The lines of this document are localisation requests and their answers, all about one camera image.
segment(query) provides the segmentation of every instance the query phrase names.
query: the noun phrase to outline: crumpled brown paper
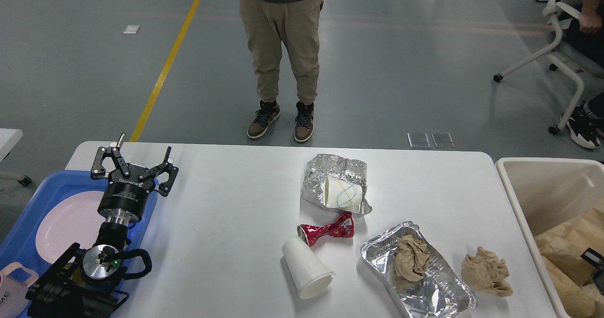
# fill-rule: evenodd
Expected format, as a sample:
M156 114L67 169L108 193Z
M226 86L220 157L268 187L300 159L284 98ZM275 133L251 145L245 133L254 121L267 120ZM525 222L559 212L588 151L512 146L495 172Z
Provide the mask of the crumpled brown paper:
M604 252L604 199L574 219L535 237L565 311L572 318L604 318L604 297L591 281L594 267L581 258Z
M543 262L568 316L572 318L604 317L604 297L594 284L580 288L546 257L543 257Z
M414 239L411 234L401 237L396 243L394 252L394 270L399 277L408 281L417 282L423 279L423 273L428 269L430 253L428 246L419 239Z
M578 286L591 283L594 267L581 258L591 247L604 253L604 200L592 209L535 237L542 256Z
M509 275L505 260L499 260L497 254L486 251L481 246L475 256L466 254L461 265L461 276L470 287L500 297L511 296L513 293L510 284L504 280Z

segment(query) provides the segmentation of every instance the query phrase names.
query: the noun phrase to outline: white bin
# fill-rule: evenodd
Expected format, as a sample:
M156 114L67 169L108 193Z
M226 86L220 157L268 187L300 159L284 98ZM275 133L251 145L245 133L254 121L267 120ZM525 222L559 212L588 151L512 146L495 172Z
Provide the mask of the white bin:
M504 158L496 162L550 301L568 318L533 236L591 209L604 198L604 166L585 159Z

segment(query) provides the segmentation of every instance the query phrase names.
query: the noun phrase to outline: aluminum foil tray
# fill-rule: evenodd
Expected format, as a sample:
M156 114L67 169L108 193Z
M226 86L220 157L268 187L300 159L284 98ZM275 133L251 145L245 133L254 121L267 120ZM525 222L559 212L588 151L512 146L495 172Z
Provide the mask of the aluminum foil tray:
M400 237L408 234L423 241L432 254L423 279L416 283L398 277L394 271L396 243ZM361 246L361 256L379 273L380 280L405 317L453 318L476 306L474 292L457 277L412 221L401 223L371 238Z

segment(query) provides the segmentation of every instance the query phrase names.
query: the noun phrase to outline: cup handle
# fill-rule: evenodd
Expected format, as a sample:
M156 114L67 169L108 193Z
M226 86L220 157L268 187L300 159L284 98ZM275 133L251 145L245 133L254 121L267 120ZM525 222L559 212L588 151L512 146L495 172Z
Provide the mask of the cup handle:
M21 265L20 262L11 262L10 264L8 264L8 266L6 266L4 269L2 269L2 271L0 271L0 273L2 273L5 276L8 276L9 274L11 274L13 271L15 271L17 268L21 268L23 269L25 272L30 274L30 277L27 278L26 281L23 282L23 285L25 287L29 287L32 286L32 284L34 284L37 279L38 279L38 274L36 273L36 271L34 270L30 270L24 266Z

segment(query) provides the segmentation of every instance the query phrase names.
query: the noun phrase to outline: sneaker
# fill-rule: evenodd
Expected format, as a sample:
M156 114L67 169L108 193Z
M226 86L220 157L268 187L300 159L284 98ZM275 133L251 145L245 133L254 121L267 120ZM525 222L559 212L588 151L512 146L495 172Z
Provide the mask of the sneaker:
M585 114L583 105L579 105L574 109L568 119L567 127L570 130L570 138L579 146L588 150L595 150L595 148L600 147L600 140L596 135L596 126Z
M296 116L296 129L294 131L294 139L297 142L307 142L315 131L315 104L311 103L305 106L304 103L298 101L296 103L298 108L298 116Z
M256 118L250 125L250 128L248 128L248 137L250 139L258 139L263 136L270 123L277 120L280 114L279 104L273 108L269 108L267 103L260 101L260 109L256 111Z

